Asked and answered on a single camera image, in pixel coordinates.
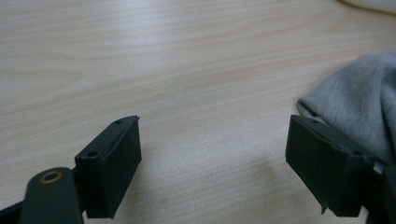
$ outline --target gray fabric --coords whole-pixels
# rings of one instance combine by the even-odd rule
[[[395,163],[396,51],[359,57],[301,98],[297,108]]]

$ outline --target wood grain surface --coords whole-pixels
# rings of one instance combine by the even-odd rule
[[[364,223],[320,214],[285,162],[289,119],[395,48],[396,17],[334,0],[1,1],[0,209],[136,114],[134,180],[113,220],[86,223]]]

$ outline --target gray sweater sleeve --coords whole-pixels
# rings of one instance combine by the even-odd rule
[[[396,51],[359,57],[301,98],[297,108],[395,163]]]

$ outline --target white object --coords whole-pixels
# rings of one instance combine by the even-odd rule
[[[364,7],[377,11],[396,13],[396,0],[343,0],[355,7]]]

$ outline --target black plastic part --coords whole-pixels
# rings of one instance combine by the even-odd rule
[[[75,157],[88,217],[111,217],[142,160],[138,116],[111,123]]]
[[[23,202],[15,203],[0,211],[1,224],[17,224],[20,220]]]
[[[83,223],[73,172],[58,167],[41,172],[28,184],[20,224]]]
[[[382,177],[381,198],[390,223],[396,223],[396,166],[387,167]]]
[[[314,119],[291,116],[286,161],[325,209],[356,217],[361,184],[375,156],[335,129]]]

